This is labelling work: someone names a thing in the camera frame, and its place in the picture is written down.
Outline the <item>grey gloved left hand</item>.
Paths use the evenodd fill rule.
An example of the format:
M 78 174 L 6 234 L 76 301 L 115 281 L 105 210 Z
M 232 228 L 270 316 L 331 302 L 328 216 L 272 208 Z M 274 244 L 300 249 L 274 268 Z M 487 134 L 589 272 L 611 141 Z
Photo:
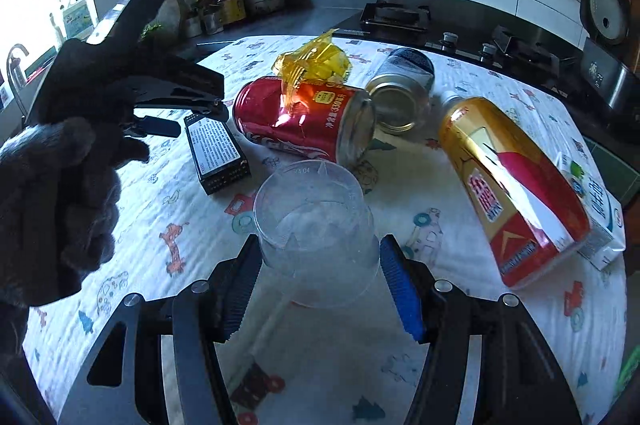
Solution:
M 119 167 L 149 146 L 83 118 L 36 125 L 1 148 L 1 355 L 18 353 L 29 308 L 78 293 L 114 254 Z

